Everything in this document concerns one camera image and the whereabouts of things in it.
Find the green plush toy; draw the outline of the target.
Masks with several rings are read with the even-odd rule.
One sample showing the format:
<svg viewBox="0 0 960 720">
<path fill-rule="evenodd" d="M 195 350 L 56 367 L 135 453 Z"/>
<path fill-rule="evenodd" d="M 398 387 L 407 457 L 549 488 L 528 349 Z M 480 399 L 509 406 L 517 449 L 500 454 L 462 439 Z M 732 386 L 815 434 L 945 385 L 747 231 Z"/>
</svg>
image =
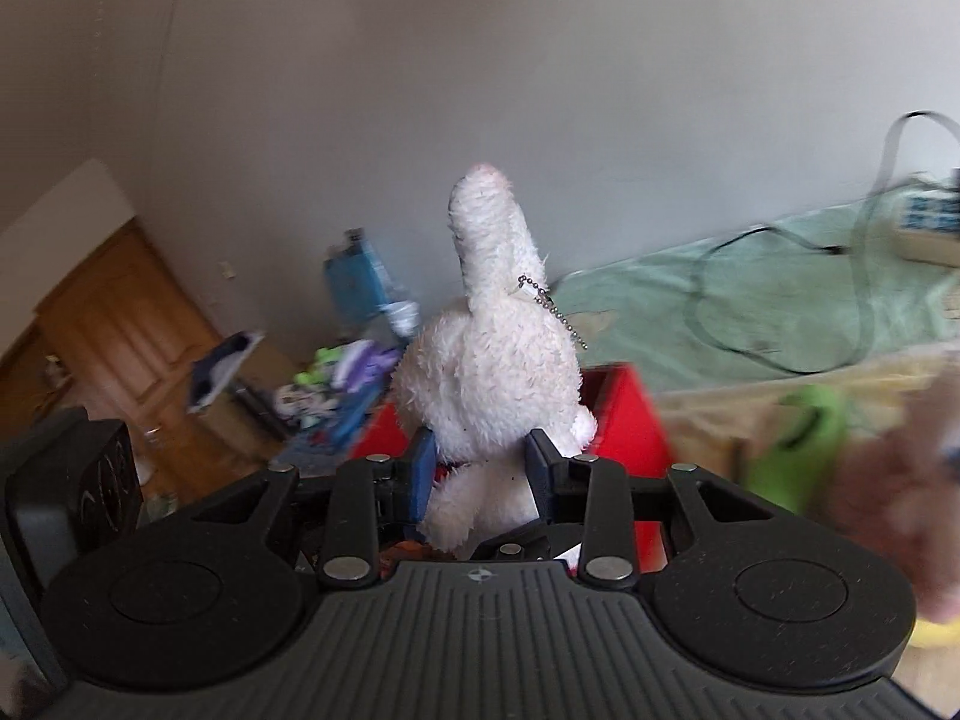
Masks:
<svg viewBox="0 0 960 720">
<path fill-rule="evenodd" d="M 782 395 L 761 423 L 754 455 L 740 467 L 740 484 L 781 509 L 805 514 L 846 444 L 849 412 L 848 400 L 825 385 Z"/>
</svg>

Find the red storage box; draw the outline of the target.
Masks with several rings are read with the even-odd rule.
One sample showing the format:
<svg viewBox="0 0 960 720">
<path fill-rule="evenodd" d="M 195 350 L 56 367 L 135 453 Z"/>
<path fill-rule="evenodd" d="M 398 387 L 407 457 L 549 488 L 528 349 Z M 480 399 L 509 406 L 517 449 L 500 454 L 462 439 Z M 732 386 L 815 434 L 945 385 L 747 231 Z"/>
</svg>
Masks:
<svg viewBox="0 0 960 720">
<path fill-rule="evenodd" d="M 587 369 L 581 394 L 597 418 L 597 434 L 590 450 L 615 460 L 630 476 L 660 478 L 669 470 L 672 454 L 656 410 L 647 398 L 640 376 L 626 362 Z M 397 424 L 392 405 L 376 411 L 370 426 L 350 454 L 352 460 L 366 455 L 398 457 L 409 439 Z M 574 571 L 578 564 L 581 527 L 574 523 L 532 522 L 490 543 L 478 544 L 466 561 L 490 559 L 561 559 Z"/>
</svg>

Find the wooden door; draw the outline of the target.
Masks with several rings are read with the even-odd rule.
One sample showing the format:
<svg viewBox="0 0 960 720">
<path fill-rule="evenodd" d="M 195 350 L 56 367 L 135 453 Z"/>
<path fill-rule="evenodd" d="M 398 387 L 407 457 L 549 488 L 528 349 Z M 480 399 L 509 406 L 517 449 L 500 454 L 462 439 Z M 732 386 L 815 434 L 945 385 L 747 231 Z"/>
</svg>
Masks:
<svg viewBox="0 0 960 720">
<path fill-rule="evenodd" d="M 280 450 L 270 437 L 239 450 L 187 411 L 192 364 L 221 335 L 135 221 L 41 299 L 34 330 L 73 377 L 65 405 L 127 424 L 148 497 L 189 504 L 260 470 Z"/>
</svg>

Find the pink plush teddy bear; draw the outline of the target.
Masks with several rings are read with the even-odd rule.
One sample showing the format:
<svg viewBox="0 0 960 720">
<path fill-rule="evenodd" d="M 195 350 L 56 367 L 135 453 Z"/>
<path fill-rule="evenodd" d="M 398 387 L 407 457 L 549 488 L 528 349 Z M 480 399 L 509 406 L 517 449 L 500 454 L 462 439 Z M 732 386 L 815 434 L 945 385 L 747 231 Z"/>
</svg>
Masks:
<svg viewBox="0 0 960 720">
<path fill-rule="evenodd" d="M 893 562 L 913 587 L 919 616 L 958 617 L 958 366 L 907 398 L 903 419 L 839 457 L 828 520 Z"/>
</svg>

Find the pile of colourful toys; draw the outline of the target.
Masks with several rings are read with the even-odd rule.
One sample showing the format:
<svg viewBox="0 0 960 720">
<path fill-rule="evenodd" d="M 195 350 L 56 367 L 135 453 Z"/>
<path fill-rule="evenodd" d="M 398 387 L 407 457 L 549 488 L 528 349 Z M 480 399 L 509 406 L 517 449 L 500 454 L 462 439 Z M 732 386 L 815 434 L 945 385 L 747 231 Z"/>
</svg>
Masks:
<svg viewBox="0 0 960 720">
<path fill-rule="evenodd" d="M 302 437 L 334 455 L 358 437 L 402 348 L 372 338 L 319 348 L 296 366 L 260 332 L 231 335 L 195 362 L 187 411 L 249 460 L 272 460 Z"/>
</svg>

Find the white power strip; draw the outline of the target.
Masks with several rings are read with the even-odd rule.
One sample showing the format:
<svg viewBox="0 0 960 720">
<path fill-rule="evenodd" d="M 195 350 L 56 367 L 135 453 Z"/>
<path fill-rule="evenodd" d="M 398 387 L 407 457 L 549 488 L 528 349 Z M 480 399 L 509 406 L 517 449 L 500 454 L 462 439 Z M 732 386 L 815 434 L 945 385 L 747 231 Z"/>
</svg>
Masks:
<svg viewBox="0 0 960 720">
<path fill-rule="evenodd" d="M 893 249 L 902 259 L 960 266 L 958 187 L 953 181 L 916 176 L 895 192 Z"/>
</svg>

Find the white plush bunny toy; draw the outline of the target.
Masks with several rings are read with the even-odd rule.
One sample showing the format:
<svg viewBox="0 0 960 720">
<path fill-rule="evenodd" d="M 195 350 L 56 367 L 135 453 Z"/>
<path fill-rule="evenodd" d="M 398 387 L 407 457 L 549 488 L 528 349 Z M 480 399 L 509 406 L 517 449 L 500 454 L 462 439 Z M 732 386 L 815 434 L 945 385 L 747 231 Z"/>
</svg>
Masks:
<svg viewBox="0 0 960 720">
<path fill-rule="evenodd" d="M 545 264 L 508 179 L 472 167 L 448 211 L 464 294 L 407 346 L 391 401 L 404 434 L 430 429 L 446 470 L 418 531 L 467 557 L 537 515 L 526 437 L 540 429 L 571 457 L 589 449 L 597 421 L 581 400 L 578 343 L 548 304 Z"/>
</svg>

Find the blue plastic bag package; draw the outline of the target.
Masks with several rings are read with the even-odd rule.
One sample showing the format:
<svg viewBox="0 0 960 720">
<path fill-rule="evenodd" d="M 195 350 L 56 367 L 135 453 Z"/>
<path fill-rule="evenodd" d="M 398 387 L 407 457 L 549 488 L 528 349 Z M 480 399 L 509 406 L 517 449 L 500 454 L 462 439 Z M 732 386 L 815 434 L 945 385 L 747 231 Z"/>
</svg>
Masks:
<svg viewBox="0 0 960 720">
<path fill-rule="evenodd" d="M 343 327 L 363 330 L 385 320 L 397 338 L 415 337 L 420 305 L 391 277 L 363 227 L 347 229 L 342 244 L 329 250 L 324 278 Z"/>
</svg>

